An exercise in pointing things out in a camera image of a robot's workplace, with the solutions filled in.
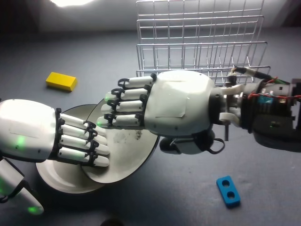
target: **blue electronic component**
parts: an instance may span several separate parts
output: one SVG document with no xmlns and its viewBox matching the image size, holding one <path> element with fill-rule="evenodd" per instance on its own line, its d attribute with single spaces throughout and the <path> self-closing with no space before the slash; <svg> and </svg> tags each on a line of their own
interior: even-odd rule
<svg viewBox="0 0 301 226">
<path fill-rule="evenodd" d="M 228 208 L 236 207 L 240 204 L 240 196 L 230 176 L 217 179 L 216 184 Z"/>
</svg>

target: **white wall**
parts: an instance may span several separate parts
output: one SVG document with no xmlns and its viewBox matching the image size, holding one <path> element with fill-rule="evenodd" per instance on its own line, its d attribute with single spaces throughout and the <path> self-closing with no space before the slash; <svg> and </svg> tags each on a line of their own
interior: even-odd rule
<svg viewBox="0 0 301 226">
<path fill-rule="evenodd" d="M 95 0 L 84 6 L 65 8 L 59 8 L 49 0 L 40 1 L 39 27 L 42 32 L 136 30 L 136 0 Z M 252 4 L 261 2 L 247 1 Z M 264 26 L 280 26 L 289 12 L 291 1 L 265 0 L 262 10 L 262 15 L 265 16 Z M 28 6 L 35 11 L 34 5 Z"/>
</svg>

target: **dish rack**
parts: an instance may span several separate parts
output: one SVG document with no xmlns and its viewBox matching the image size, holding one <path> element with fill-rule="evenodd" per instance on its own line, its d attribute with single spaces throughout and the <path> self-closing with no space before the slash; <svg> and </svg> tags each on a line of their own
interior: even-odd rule
<svg viewBox="0 0 301 226">
<path fill-rule="evenodd" d="M 234 66 L 269 73 L 258 41 L 264 0 L 140 0 L 136 76 L 196 71 L 222 85 Z M 238 83 L 254 82 L 238 74 Z"/>
</svg>

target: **white plate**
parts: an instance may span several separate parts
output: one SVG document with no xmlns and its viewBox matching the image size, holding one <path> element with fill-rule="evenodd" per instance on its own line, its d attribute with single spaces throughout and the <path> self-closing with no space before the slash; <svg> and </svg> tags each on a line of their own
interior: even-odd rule
<svg viewBox="0 0 301 226">
<path fill-rule="evenodd" d="M 65 114 L 86 120 L 96 105 L 81 105 L 65 111 Z M 103 185 L 89 179 L 79 165 L 52 160 L 36 164 L 43 180 L 52 188 L 71 194 L 94 191 Z"/>
<path fill-rule="evenodd" d="M 92 111 L 88 120 L 96 123 L 101 114 L 102 100 Z M 159 137 L 148 130 L 107 129 L 107 141 L 110 149 L 110 165 L 97 169 L 82 167 L 92 180 L 108 184 L 120 181 L 138 170 L 151 156 Z"/>
</svg>

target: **metal dish rack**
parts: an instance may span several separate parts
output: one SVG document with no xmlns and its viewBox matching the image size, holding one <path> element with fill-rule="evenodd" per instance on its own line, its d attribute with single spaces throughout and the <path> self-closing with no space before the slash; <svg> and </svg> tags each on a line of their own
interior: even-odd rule
<svg viewBox="0 0 301 226">
<path fill-rule="evenodd" d="M 264 0 L 137 1 L 137 76 L 190 70 L 225 83 L 235 65 L 269 73 L 262 66 L 267 43 L 258 41 Z M 254 78 L 238 75 L 238 83 Z"/>
</svg>

